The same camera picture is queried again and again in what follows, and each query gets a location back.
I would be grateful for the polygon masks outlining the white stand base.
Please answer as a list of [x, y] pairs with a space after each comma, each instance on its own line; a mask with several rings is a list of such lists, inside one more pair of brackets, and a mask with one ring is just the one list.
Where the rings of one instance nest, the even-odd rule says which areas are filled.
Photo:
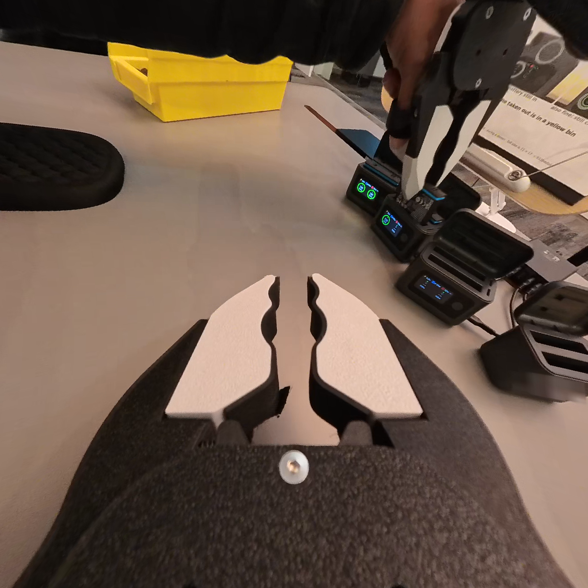
[[485, 217], [488, 221], [500, 226], [502, 229], [512, 232], [514, 234], [518, 234], [517, 229], [509, 220], [507, 220], [498, 212], [492, 213], [489, 206], [486, 205], [484, 202], [481, 203], [481, 205], [478, 207], [478, 209], [475, 210], [475, 212], [481, 215], [482, 217]]

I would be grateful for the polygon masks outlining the person's left hand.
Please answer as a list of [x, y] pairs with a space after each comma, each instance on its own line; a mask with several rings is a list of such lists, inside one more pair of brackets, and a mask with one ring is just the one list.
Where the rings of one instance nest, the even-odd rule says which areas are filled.
[[386, 35], [386, 49], [392, 61], [383, 87], [392, 105], [408, 111], [413, 95], [437, 42], [461, 1], [403, 1]]

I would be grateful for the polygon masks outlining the black multi-port power hub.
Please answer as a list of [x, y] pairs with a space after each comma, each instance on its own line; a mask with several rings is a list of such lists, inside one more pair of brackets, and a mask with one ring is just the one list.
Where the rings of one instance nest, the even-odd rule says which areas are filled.
[[531, 240], [529, 245], [533, 249], [533, 257], [523, 268], [525, 270], [524, 282], [530, 280], [532, 285], [544, 285], [564, 281], [579, 269], [568, 259], [549, 249], [539, 239]]

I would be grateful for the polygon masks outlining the person's left forearm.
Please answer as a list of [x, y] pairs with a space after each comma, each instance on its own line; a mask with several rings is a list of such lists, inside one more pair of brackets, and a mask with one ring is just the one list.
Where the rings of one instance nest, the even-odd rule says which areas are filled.
[[1, 29], [56, 33], [260, 64], [284, 56], [355, 69], [403, 1], [1, 1]]

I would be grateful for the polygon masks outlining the white instruction sheet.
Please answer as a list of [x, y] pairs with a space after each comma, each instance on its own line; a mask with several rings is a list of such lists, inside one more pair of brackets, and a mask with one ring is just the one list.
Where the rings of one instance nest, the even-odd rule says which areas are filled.
[[561, 37], [535, 33], [479, 135], [483, 142], [563, 202], [586, 197], [587, 62], [569, 54]]

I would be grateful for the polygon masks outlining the black battery charging case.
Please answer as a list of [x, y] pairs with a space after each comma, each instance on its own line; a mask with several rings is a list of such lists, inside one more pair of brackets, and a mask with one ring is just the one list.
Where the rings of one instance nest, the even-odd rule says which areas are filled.
[[395, 284], [407, 298], [449, 326], [494, 301], [498, 281], [533, 258], [525, 239], [476, 212], [455, 212]]
[[440, 231], [458, 210], [476, 210], [482, 202], [479, 193], [469, 186], [451, 189], [439, 212], [445, 220], [439, 224], [418, 225], [410, 216], [401, 192], [390, 194], [371, 224], [372, 230], [394, 257], [402, 262], [411, 261], [422, 246]]
[[587, 287], [542, 286], [513, 312], [516, 326], [484, 343], [489, 380], [505, 393], [547, 402], [587, 399]]
[[[401, 176], [395, 171], [386, 167], [372, 165], [368, 162], [366, 163], [384, 173], [397, 175], [400, 178], [399, 185], [401, 184]], [[380, 180], [378, 177], [362, 172], [361, 168], [357, 166], [346, 190], [345, 198], [370, 217], [374, 217], [380, 210], [386, 197], [393, 194], [398, 186], [393, 186], [386, 181]]]

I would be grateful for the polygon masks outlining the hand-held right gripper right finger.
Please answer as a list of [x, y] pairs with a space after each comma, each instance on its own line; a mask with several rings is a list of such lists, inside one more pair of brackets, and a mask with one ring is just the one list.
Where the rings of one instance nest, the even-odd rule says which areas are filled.
[[337, 432], [350, 422], [374, 428], [415, 420], [424, 410], [371, 308], [319, 273], [308, 277], [311, 334], [309, 400]]

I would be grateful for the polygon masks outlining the black quilted pad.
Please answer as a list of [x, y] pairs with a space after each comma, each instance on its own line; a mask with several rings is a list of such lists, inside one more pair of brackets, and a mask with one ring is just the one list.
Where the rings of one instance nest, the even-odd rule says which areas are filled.
[[62, 211], [111, 201], [125, 163], [106, 139], [1, 122], [1, 211]]

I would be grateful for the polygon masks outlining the black camera battery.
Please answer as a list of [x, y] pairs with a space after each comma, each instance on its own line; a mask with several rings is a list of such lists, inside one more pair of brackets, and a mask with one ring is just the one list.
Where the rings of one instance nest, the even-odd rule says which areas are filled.
[[362, 172], [371, 174], [372, 176], [378, 177], [382, 181], [386, 181], [393, 186], [399, 185], [400, 178], [395, 174], [384, 173], [379, 169], [374, 168], [373, 166], [368, 165], [366, 162], [362, 162], [358, 165], [358, 168], [361, 168]]
[[439, 210], [443, 208], [446, 197], [442, 189], [425, 187], [406, 202], [409, 214], [418, 225], [439, 224], [445, 220]]

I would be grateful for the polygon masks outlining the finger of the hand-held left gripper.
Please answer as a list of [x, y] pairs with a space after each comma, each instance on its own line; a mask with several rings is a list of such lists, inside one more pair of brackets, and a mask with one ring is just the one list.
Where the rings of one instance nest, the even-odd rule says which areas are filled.
[[453, 170], [466, 152], [479, 128], [489, 116], [492, 100], [480, 99], [477, 95], [460, 95], [450, 104], [452, 122], [440, 141], [430, 168], [430, 184], [440, 187], [445, 177]]
[[437, 186], [447, 174], [447, 163], [458, 139], [458, 123], [451, 106], [421, 105], [415, 109], [402, 161], [401, 193], [413, 199], [428, 183]]

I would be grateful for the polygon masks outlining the dark flat pad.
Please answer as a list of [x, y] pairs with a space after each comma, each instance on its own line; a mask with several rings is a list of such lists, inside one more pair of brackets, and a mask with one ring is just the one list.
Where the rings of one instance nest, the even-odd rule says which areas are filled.
[[382, 137], [378, 138], [365, 129], [336, 129], [336, 135], [349, 147], [364, 159], [390, 161], [393, 155], [390, 151], [389, 137], [387, 130]]

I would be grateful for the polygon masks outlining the yellow plastic bin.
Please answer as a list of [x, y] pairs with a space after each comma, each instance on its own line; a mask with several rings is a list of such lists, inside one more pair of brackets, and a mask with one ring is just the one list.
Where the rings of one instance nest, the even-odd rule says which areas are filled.
[[163, 122], [277, 111], [293, 65], [281, 56], [252, 65], [114, 42], [107, 51], [115, 79]]

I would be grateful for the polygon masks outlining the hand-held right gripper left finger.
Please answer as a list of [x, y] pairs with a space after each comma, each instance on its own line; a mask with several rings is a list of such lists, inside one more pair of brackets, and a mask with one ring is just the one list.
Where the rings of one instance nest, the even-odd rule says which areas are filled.
[[289, 389], [277, 374], [280, 278], [267, 275], [211, 315], [166, 407], [170, 419], [227, 420], [243, 430], [282, 413]]

